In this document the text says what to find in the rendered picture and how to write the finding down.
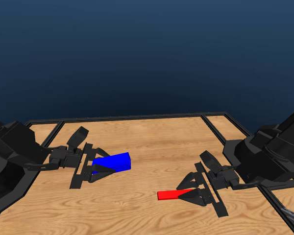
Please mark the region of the blue hollow socket block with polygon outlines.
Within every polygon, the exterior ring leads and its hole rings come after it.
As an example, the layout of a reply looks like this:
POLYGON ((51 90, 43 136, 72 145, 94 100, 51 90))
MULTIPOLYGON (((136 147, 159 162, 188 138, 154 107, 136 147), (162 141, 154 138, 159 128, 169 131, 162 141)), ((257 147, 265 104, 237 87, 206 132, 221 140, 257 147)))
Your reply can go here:
POLYGON ((117 155, 95 158, 92 165, 95 164, 114 169, 116 172, 121 172, 131 169, 131 158, 129 153, 125 152, 117 155))

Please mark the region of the thin red peg bar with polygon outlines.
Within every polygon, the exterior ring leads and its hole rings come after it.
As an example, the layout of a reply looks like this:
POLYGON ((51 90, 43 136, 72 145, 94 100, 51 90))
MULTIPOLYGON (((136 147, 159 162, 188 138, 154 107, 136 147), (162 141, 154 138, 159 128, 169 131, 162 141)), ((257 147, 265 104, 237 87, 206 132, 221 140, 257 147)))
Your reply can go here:
POLYGON ((157 192, 157 199, 158 200, 178 199, 178 197, 180 195, 185 194, 189 191, 192 191, 192 189, 158 191, 157 192))

